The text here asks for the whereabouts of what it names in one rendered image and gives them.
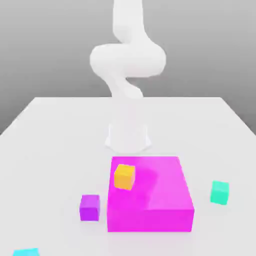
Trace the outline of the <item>large magenta box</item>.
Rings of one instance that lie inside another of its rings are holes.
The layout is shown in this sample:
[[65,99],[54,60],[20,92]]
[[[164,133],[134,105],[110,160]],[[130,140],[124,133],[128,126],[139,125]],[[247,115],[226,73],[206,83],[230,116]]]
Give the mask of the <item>large magenta box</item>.
[[[131,190],[114,186],[119,164],[135,166]],[[108,232],[190,232],[195,208],[177,156],[114,156],[108,198]]]

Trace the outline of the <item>small green cube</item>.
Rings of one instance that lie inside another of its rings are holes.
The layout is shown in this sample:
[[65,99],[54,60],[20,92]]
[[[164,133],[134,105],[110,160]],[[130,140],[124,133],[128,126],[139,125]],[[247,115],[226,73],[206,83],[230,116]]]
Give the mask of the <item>small green cube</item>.
[[211,187],[210,202],[226,205],[229,199],[229,188],[228,182],[214,180]]

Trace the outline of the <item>small purple cube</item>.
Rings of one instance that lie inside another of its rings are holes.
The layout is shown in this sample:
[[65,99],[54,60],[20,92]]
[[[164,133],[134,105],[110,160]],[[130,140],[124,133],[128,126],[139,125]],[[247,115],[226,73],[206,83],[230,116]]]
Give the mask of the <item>small purple cube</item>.
[[100,196],[97,194],[82,195],[79,214],[81,221],[99,221],[100,218]]

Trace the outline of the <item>small cyan cube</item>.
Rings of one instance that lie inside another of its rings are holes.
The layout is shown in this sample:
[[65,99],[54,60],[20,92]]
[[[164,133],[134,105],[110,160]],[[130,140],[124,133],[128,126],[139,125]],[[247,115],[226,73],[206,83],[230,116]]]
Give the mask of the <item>small cyan cube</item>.
[[40,256],[38,248],[16,249],[12,256]]

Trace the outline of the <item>small orange cube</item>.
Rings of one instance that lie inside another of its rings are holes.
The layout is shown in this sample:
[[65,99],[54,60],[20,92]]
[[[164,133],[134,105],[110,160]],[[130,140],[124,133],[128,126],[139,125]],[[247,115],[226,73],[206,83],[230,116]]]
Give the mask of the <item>small orange cube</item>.
[[117,189],[130,191],[136,178],[136,167],[133,165],[119,164],[114,172],[114,186]]

